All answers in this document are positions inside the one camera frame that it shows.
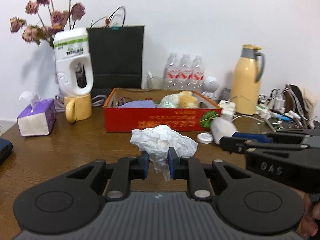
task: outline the bottle label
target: bottle label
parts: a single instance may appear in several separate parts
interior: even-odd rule
[[[53,46],[56,60],[89,53],[88,37],[56,43]]]
[[[192,78],[192,70],[191,69],[185,69],[181,71],[181,77],[182,79],[190,79]]]
[[[202,71],[194,72],[193,79],[196,81],[203,80],[204,73]]]
[[[172,70],[167,71],[167,78],[169,78],[169,79],[179,78],[179,76],[180,76],[179,69],[172,69]]]

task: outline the red cardboard box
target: red cardboard box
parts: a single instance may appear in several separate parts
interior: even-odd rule
[[[199,121],[209,111],[220,115],[221,108],[210,99],[193,91],[201,108],[117,108],[120,98],[129,97],[133,101],[152,98],[160,101],[164,96],[179,93],[176,90],[148,90],[115,88],[103,106],[107,132],[131,132],[161,124],[176,131],[204,131]]]

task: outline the green label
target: green label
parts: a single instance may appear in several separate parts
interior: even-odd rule
[[[88,38],[80,38],[80,39],[77,39],[77,40],[65,41],[65,42],[54,44],[53,46],[55,48],[56,47],[63,47],[63,46],[68,45],[68,44],[73,44],[73,43],[78,43],[78,42],[83,42],[83,41],[88,41]]]

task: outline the wood grain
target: wood grain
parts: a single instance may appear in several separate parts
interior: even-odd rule
[[[257,132],[256,121],[239,118],[235,124],[240,132]],[[268,130],[263,124],[259,132]],[[199,132],[183,132],[196,141]],[[64,113],[57,115],[52,133],[41,137],[21,137],[19,128],[14,125],[1,138],[13,144],[13,153],[0,167],[0,239],[10,240],[20,229],[12,211],[15,197],[33,185],[51,179],[95,159],[105,159],[115,163],[119,158],[140,155],[138,148],[129,142],[131,133],[107,133],[104,128],[102,108],[93,109],[87,120],[70,124]],[[221,151],[211,144],[199,144],[195,157],[202,163],[214,159],[244,168],[244,156]],[[139,191],[184,191],[186,181],[165,182],[162,174],[155,174],[149,167],[146,180],[132,181],[132,190]]]

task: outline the yellow plush toy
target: yellow plush toy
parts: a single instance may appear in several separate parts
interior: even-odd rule
[[[198,108],[198,100],[191,91],[182,91],[179,94],[179,108]]]

